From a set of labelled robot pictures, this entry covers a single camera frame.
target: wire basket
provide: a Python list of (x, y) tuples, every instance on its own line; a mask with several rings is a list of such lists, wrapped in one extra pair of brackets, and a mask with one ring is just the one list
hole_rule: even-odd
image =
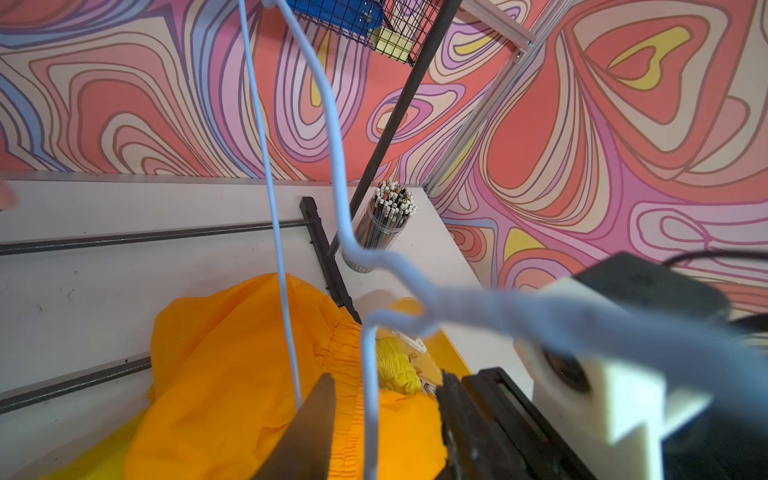
[(301, 18), (413, 66), (439, 0), (288, 0)]

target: white wire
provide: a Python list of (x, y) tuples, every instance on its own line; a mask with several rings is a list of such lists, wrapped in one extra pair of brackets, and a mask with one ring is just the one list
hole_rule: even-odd
[(688, 320), (671, 319), (663, 314), (618, 312), (555, 296), (438, 288), (405, 257), (389, 250), (364, 250), (354, 237), (349, 213), (336, 97), (323, 65), (286, 0), (264, 0), (264, 5), (273, 6), (270, 5), (272, 2), (283, 13), (323, 99), (336, 225), (344, 253), (359, 265), (392, 271), (426, 311), (415, 317), (391, 310), (374, 310), (363, 321), (360, 349), (365, 405), (365, 480), (375, 480), (378, 470), (376, 330), (379, 326), (428, 336), (438, 329), (439, 321), (450, 321), (524, 337), (562, 353), (592, 353), (628, 359), (659, 369), (672, 381), (712, 392), (723, 407), (768, 430), (766, 363), (735, 345), (733, 337), (724, 331)]
[(293, 394), (296, 397), (296, 411), (301, 408), (301, 381), (299, 378), (299, 362), (296, 359), (296, 346), (293, 343), (293, 328), (290, 323), (290, 310), (288, 308), (288, 286), (286, 283), (286, 267), (283, 260), (283, 241), (280, 239), (280, 219), (277, 216), (277, 202), (275, 201), (275, 186), (272, 182), (272, 168), (270, 166), (270, 153), (266, 147), (266, 135), (264, 134), (264, 120), (261, 117), (261, 102), (259, 91), (256, 87), (256, 73), (253, 71), (253, 50), (248, 38), (248, 18), (245, 9), (245, 0), (237, 0), (240, 6), (240, 30), (243, 33), (243, 50), (245, 62), (248, 68), (250, 80), (250, 94), (253, 98), (253, 109), (256, 113), (256, 126), (259, 131), (259, 144), (261, 157), (264, 160), (264, 177), (266, 178), (266, 192), (270, 199), (270, 215), (272, 216), (272, 232), (275, 236), (275, 250), (277, 255), (277, 278), (280, 282), (280, 305), (283, 308), (283, 326), (286, 331), (288, 343), (288, 356), (290, 358), (290, 371), (293, 377)]

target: white table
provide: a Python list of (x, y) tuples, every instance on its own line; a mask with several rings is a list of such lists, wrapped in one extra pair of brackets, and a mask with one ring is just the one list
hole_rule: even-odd
[[(10, 182), (19, 197), (0, 212), (0, 242), (267, 221), (266, 187), (115, 181)], [(479, 288), (472, 269), (419, 187), (421, 207), (392, 249), (436, 283)], [(279, 185), (281, 220), (301, 218), (312, 196), (329, 240), (330, 186)], [(325, 281), (306, 228), (284, 229), (286, 268), (319, 289)], [(389, 272), (339, 270), (362, 318), (409, 295)], [(206, 296), (276, 271), (271, 230), (0, 257), (0, 392), (146, 355), (154, 317), (181, 296)], [(531, 394), (511, 339), (446, 326), (470, 369), (501, 366)], [(66, 465), (146, 408), (151, 372), (0, 415), (0, 477), (34, 478)]]

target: black cable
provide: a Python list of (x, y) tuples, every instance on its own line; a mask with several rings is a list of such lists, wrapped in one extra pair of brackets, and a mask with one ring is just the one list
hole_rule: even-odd
[[(739, 258), (744, 260), (768, 261), (768, 251), (764, 250), (696, 250), (681, 253), (666, 259), (662, 265), (671, 267), (676, 263), (697, 258)], [(768, 313), (755, 313), (728, 322), (728, 326), (744, 330), (745, 333), (768, 332)]]
[(762, 260), (768, 262), (768, 251), (765, 250), (696, 250), (681, 253), (666, 259), (662, 265), (673, 266), (675, 263), (696, 258), (741, 258), (745, 260)]

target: black bracket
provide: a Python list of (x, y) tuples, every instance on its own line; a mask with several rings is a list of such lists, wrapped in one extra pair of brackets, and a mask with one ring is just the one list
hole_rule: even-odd
[(339, 266), (336, 265), (336, 258), (328, 254), (328, 237), (326, 237), (326, 232), (323, 230), (323, 221), (317, 215), (315, 199), (303, 197), (301, 203), (299, 203), (299, 208), (304, 219), (310, 221), (306, 228), (310, 231), (312, 245), (315, 247), (317, 261), (320, 262), (320, 269), (323, 271), (323, 276), (326, 279), (330, 297), (336, 302), (337, 306), (345, 307), (346, 311), (349, 312), (357, 323), (361, 323), (360, 316), (352, 305), (352, 297), (346, 291), (344, 279), (341, 277), (341, 272), (339, 272)]

